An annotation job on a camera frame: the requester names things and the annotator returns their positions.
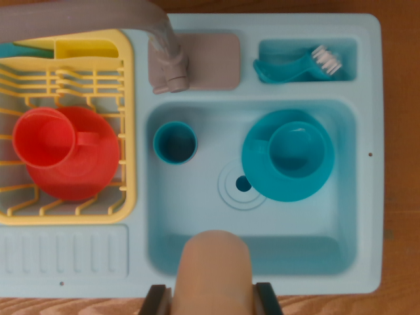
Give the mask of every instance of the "teal item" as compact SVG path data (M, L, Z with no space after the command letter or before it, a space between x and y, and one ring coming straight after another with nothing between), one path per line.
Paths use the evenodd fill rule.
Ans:
M162 125L153 139L156 155L169 164L183 164L197 152L197 136L192 128L181 121Z
M317 192L334 164L326 130L298 110L266 115L248 133L242 165L249 183L277 201L298 201Z
M254 69L259 79L264 83L280 84L294 81L294 79L308 72L317 81L332 81L333 77L324 73L316 64L311 53L307 52L302 58L288 64L271 64L254 60Z
M38 57L54 58L54 51L15 45L14 43L0 44L0 58L9 57Z

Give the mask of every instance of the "red cup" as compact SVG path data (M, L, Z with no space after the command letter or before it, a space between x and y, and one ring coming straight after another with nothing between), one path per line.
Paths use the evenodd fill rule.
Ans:
M100 115L77 106L26 112L14 126L13 146L34 183L62 200L96 195L118 168L114 130Z
M18 157L38 169L59 166L75 155L78 146L98 143L98 133L79 132L63 113L46 107L26 112L13 131Z

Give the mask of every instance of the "yellow dish rack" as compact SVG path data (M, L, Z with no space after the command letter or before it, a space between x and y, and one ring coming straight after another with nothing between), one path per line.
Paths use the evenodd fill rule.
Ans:
M120 31L108 30L18 44L53 49L54 58L0 59L0 223L110 224L124 219L137 198L134 62L129 40ZM121 157L109 187L75 204L46 196L30 181L26 166L12 152L12 128L30 108L80 104L110 122Z

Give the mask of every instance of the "teal brush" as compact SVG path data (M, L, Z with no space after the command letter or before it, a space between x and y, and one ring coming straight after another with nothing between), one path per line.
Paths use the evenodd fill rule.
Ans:
M341 62L322 45L288 64L271 64L256 59L253 65L260 80L271 84L287 83L305 73L310 73L318 81L331 81L333 74L342 67Z

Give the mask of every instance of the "wooden surface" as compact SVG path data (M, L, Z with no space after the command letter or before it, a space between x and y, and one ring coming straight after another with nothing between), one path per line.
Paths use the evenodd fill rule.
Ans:
M37 0L0 0L0 5ZM420 1L155 0L167 12L368 12L382 25L385 241L380 288L369 295L279 297L285 315L420 314ZM141 299L0 299L0 315L136 314Z

